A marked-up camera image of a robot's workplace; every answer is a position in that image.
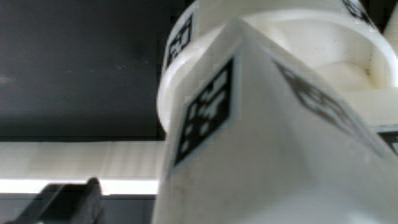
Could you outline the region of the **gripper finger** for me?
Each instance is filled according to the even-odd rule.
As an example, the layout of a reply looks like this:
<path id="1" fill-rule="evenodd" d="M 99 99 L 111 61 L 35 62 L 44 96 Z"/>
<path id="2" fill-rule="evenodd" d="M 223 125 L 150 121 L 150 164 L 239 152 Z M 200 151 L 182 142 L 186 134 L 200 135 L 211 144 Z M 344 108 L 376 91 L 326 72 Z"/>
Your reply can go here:
<path id="1" fill-rule="evenodd" d="M 104 224 L 99 180 L 47 184 L 10 224 Z"/>

